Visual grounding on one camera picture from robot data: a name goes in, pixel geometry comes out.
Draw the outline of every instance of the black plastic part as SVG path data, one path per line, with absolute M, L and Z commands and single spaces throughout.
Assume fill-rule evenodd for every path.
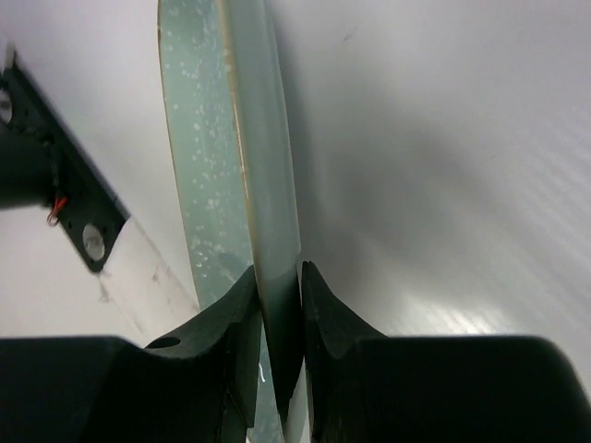
M 278 283 L 278 287 L 284 288 L 287 286 L 285 283 L 290 280 L 291 291 L 286 293 L 282 300 L 282 309 L 279 311 L 283 316 L 276 318 L 273 323 L 265 318 L 275 400 L 283 431 L 289 413 L 289 403 L 294 396 L 304 359 L 304 323 L 297 274 L 289 272 L 275 284 Z
M 48 206 L 54 196 L 52 158 L 34 140 L 0 129 L 0 210 Z
M 254 271 L 146 350 L 117 338 L 0 341 L 0 441 L 240 442 L 254 425 Z
M 100 271 L 125 224 L 126 210 L 16 65 L 2 73 L 0 89 L 7 93 L 12 105 L 12 118 L 0 132 L 0 161 L 4 163 L 0 174 L 9 171 L 13 162 L 18 162 L 23 172 L 20 179 L 14 172 L 0 176 L 0 201 L 6 202 L 0 203 L 0 208 L 7 206 L 10 195 L 15 206 L 43 203 L 48 195 L 49 200 L 67 197 L 58 220 L 88 268 Z M 15 157 L 15 146 L 26 147 L 27 152 Z M 27 158 L 32 161 L 30 168 L 24 164 Z M 47 185 L 47 164 L 43 159 L 50 160 L 52 170 L 46 189 L 42 189 Z M 22 188 L 17 192 L 18 184 Z M 84 248 L 82 231 L 87 224 L 95 226 L 103 237 L 105 253 L 99 260 L 89 257 Z
M 311 263 L 302 299 L 314 441 L 591 441 L 586 396 L 548 341 L 387 338 Z

